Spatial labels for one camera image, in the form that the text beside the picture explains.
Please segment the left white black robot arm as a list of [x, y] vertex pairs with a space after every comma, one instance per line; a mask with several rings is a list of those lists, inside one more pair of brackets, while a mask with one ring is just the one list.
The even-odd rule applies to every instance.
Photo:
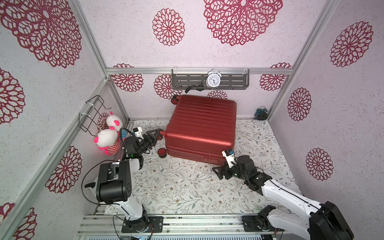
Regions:
[[151, 227], [151, 223], [147, 210], [132, 193], [131, 174], [143, 168], [143, 154], [149, 153], [157, 141], [163, 138], [162, 129], [150, 130], [144, 134], [140, 128], [134, 129], [134, 132], [124, 130], [128, 134], [125, 139], [121, 139], [121, 161], [101, 164], [93, 189], [98, 202], [114, 205], [123, 212], [123, 233], [145, 232]]

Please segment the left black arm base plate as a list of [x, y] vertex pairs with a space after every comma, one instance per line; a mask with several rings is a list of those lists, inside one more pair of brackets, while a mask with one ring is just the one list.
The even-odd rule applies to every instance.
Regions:
[[143, 216], [137, 220], [124, 219], [121, 232], [124, 234], [161, 233], [163, 231], [163, 217]]

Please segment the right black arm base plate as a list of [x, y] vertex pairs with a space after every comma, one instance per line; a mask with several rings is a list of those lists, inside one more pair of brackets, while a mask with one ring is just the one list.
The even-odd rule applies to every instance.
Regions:
[[245, 232], [275, 232], [266, 216], [250, 215], [242, 216], [242, 223]]

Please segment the red hard-shell suitcase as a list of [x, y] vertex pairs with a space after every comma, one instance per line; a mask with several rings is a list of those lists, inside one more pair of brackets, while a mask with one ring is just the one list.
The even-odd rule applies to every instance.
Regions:
[[193, 95], [174, 96], [172, 117], [161, 135], [167, 154], [223, 166], [223, 151], [234, 149], [237, 103]]

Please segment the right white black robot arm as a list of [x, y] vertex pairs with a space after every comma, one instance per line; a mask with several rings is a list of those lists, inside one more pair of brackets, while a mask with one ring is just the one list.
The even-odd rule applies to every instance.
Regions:
[[322, 204], [284, 187], [256, 167], [249, 156], [235, 157], [228, 151], [223, 155], [227, 161], [225, 165], [212, 169], [219, 179], [236, 177], [243, 180], [252, 191], [292, 211], [286, 214], [268, 205], [254, 216], [243, 216], [246, 232], [284, 230], [305, 240], [354, 239], [351, 228], [335, 204]]

